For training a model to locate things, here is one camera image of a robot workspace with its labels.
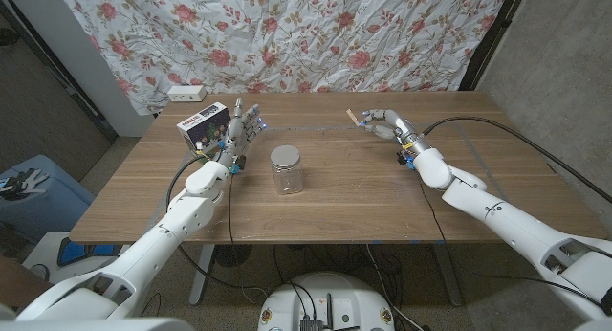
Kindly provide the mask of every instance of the power strip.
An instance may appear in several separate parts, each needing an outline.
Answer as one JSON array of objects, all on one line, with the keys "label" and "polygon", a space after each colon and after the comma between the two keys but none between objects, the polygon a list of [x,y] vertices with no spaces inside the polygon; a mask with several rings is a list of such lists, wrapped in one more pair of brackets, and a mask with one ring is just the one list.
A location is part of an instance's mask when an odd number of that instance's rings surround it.
[{"label": "power strip", "polygon": [[202,101],[206,95],[204,86],[172,86],[168,91],[170,101]]}]

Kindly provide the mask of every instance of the glass jar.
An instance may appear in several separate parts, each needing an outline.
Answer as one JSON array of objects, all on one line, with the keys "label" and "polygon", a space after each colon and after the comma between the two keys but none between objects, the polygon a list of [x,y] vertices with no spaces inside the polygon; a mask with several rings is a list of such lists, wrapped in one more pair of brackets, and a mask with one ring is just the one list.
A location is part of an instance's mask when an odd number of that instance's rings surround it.
[{"label": "glass jar", "polygon": [[302,191],[302,164],[297,148],[281,145],[272,151],[270,160],[276,192],[289,194]]}]

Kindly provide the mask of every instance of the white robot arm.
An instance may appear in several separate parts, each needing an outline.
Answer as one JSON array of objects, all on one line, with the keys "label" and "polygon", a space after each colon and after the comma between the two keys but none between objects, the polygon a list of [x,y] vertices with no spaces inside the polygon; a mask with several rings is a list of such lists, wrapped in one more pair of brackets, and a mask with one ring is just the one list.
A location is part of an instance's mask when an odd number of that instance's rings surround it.
[{"label": "white robot arm", "polygon": [[[486,192],[473,174],[447,165],[412,124],[393,110],[370,110],[361,123],[366,131],[396,139],[400,155],[413,160],[426,185],[445,190],[442,199],[486,224],[525,257],[546,280],[582,292],[599,305],[570,291],[553,291],[585,320],[612,315],[612,242],[559,232],[527,212]],[[394,129],[368,125],[386,121]]]},{"label": "white robot arm", "polygon": [[16,320],[106,320],[138,313],[153,277],[190,234],[210,221],[223,198],[221,188],[244,165],[249,142],[265,128],[258,114],[255,105],[243,115],[238,99],[224,146],[187,178],[157,225],[110,265],[57,283]]}]

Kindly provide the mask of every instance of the table leg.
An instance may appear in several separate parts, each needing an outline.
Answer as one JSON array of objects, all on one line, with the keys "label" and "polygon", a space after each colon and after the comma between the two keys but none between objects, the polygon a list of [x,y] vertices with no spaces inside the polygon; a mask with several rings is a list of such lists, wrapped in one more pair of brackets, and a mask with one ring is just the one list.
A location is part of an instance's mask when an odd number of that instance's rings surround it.
[{"label": "table leg", "polygon": [[[202,251],[200,252],[200,259],[198,265],[206,272],[210,269],[210,263],[212,262],[212,252],[214,251],[214,245],[203,245]],[[192,306],[197,306],[202,302],[202,296],[206,288],[208,280],[207,277],[200,274],[199,271],[195,271],[195,277],[193,278],[193,284],[191,285],[191,294],[189,294],[189,303]]]},{"label": "table leg", "polygon": [[461,296],[461,290],[459,289],[459,282],[457,281],[457,275],[445,245],[435,244],[432,245],[432,247],[433,253],[436,256],[436,261],[438,262],[438,268],[440,268],[440,274],[442,274],[442,280],[447,288],[450,304],[455,307],[462,306],[464,302]]}]

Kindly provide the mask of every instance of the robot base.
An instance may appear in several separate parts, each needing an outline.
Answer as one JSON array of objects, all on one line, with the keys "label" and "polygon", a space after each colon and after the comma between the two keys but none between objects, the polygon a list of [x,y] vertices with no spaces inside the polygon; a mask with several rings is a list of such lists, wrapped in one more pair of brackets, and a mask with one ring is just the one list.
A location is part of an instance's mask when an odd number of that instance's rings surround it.
[{"label": "robot base", "polygon": [[[308,294],[287,283],[264,302],[259,315],[259,331],[299,331],[300,324],[301,330],[309,331],[394,329],[391,309],[383,296],[352,276],[330,272],[309,273],[292,279],[292,283],[304,287],[311,294],[319,322],[313,320],[313,303]],[[306,320],[295,290],[304,301]],[[328,297],[331,297],[331,303],[328,303]]]}]

